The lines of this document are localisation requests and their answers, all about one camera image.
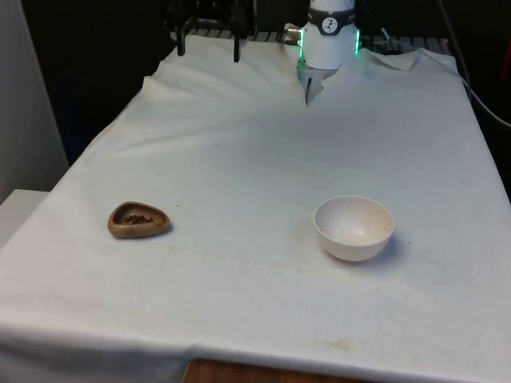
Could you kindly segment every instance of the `stain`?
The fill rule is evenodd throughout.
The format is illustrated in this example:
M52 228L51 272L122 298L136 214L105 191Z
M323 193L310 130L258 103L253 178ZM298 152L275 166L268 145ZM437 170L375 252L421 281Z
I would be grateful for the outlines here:
M353 349L353 345L349 339L339 339L335 342L327 342L327 344L333 349L339 349L341 351L350 351Z

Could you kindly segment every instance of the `white cloth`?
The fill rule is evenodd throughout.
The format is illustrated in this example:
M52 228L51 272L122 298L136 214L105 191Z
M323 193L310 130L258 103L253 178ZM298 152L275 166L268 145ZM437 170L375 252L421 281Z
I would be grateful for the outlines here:
M235 64L232 41L191 37L145 80L2 249L7 354L99 349L104 381L158 381L163 361L194 357L508 380L511 209L461 82L426 57L405 72L358 59L306 108L281 49L249 42ZM393 212L376 259L318 247L312 215L335 195ZM126 200L174 230L115 240L106 222ZM131 352L147 365L123 370Z

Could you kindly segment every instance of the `black cable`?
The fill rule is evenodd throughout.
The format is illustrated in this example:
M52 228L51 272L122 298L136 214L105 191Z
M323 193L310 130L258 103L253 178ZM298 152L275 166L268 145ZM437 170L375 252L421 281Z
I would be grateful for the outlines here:
M465 75L465 80L467 83L467 90L469 93L469 100L472 102L472 83L470 82L469 70L466 66L465 58L463 57L463 52L461 51L460 45L458 44L458 39L456 38L456 34L454 32L453 25L450 22L449 15L447 14L446 8L444 7L444 3L442 0L438 0L438 7L442 12L442 17L444 18L444 23L447 26L449 31L450 39L453 41L454 48L458 52L458 56L460 57L461 68L463 69L463 74Z

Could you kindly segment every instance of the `white bowl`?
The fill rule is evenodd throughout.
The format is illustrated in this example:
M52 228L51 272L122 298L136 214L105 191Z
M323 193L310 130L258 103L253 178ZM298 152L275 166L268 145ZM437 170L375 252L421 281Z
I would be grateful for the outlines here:
M394 218L372 199L343 196L319 205L314 224L321 246L345 261L373 258L394 233Z

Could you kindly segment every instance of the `brown dish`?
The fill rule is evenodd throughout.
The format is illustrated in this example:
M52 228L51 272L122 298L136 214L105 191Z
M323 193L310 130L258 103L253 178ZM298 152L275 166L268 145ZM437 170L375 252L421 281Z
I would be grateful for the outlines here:
M147 238L170 230L170 219L155 207L125 202L109 218L109 231L119 239Z

